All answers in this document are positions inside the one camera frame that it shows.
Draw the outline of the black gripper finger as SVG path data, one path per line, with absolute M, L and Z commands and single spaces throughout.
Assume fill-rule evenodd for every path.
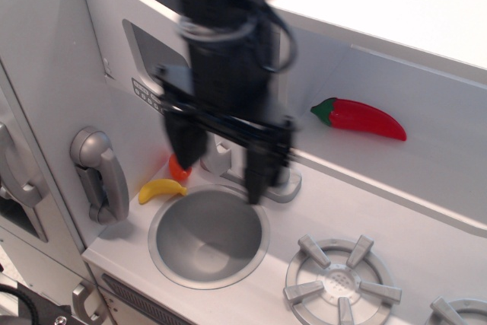
M 258 204 L 269 187 L 278 185 L 282 171 L 282 159 L 260 145 L 247 149 L 247 164 L 244 170 L 244 186 L 249 204 Z
M 165 111 L 164 125 L 178 164 L 188 169 L 207 150 L 208 132 L 200 125 L 199 110 Z

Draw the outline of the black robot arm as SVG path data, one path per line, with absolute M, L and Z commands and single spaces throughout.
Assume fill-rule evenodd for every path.
M 276 61 L 274 27 L 285 22 L 267 0 L 180 0 L 178 33 L 189 50 L 189 66 L 161 66 L 155 77 L 164 90 L 164 125 L 173 152 L 188 168 L 208 150 L 214 133 L 246 151 L 243 184 L 251 204 L 275 186 L 288 166 L 294 119 L 274 97 L 274 74 L 288 69 Z

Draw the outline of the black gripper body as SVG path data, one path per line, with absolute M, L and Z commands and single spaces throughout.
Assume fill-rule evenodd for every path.
M 295 123 L 270 94 L 277 44 L 271 31 L 230 40 L 188 40 L 190 65 L 159 65 L 165 111 L 199 110 L 200 125 L 246 150 L 260 145 L 288 164 Z

